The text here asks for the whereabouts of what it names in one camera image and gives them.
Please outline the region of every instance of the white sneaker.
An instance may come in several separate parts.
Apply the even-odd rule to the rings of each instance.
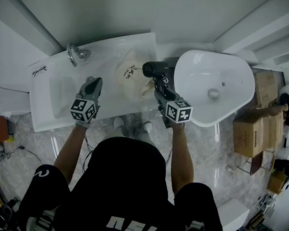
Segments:
[[[148,133],[150,133],[152,130],[152,122],[146,121],[145,123],[143,123],[141,128],[146,130]]]
[[[121,117],[116,117],[114,121],[114,127],[117,129],[118,127],[124,128],[124,121],[122,120]]]

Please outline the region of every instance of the black drawing on counter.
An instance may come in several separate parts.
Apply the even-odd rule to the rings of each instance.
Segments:
[[[191,107],[186,101],[175,101],[175,104],[180,108]]]
[[[41,72],[41,71],[43,71],[43,70],[47,71],[46,66],[41,67],[41,68],[40,68],[39,70],[37,70],[37,71],[34,71],[34,72],[32,73],[33,77],[35,77],[35,75],[37,75],[37,73],[39,73],[39,72]]]
[[[124,77],[126,79],[129,79],[131,77],[131,75],[134,74],[134,71],[135,71],[136,67],[135,65],[132,65],[131,67],[129,67],[125,72],[124,72]]]

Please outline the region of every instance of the drain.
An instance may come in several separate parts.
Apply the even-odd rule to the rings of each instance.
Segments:
[[[220,92],[216,88],[211,88],[208,90],[208,96],[211,99],[218,99]]]
[[[93,80],[93,79],[94,79],[93,76],[89,76],[89,77],[87,77],[86,82],[88,82],[88,81],[90,81],[90,80]]]

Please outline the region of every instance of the person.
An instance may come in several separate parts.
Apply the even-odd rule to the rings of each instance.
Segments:
[[[210,188],[193,183],[182,124],[171,124],[174,205],[168,201],[165,160],[150,140],[152,124],[144,123],[134,139],[124,135],[120,117],[114,127],[70,192],[87,128],[75,126],[54,165],[36,170],[19,208],[21,230],[222,230]]]
[[[287,177],[289,177],[289,160],[276,159],[274,162],[274,169],[283,171]]]
[[[284,106],[284,122],[289,126],[289,94],[283,93],[280,95],[278,105]]]

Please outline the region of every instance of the white sink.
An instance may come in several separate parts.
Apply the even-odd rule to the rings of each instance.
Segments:
[[[151,61],[157,60],[154,33],[112,38],[90,43],[80,47],[91,51],[83,62],[73,54],[78,62],[73,67],[67,52],[62,52],[28,68],[30,79],[30,105],[33,127],[36,132],[70,126],[75,123],[69,109],[76,93],[89,76],[101,77],[103,88],[99,98],[101,106],[96,119],[104,119],[139,111],[156,109],[154,97],[139,107],[131,103],[115,80],[115,71],[127,52],[134,48],[150,55]],[[34,77],[32,73],[41,70]]]
[[[177,62],[174,87],[193,105],[192,122],[210,127],[252,99],[255,80],[249,65],[237,56],[188,51]]]

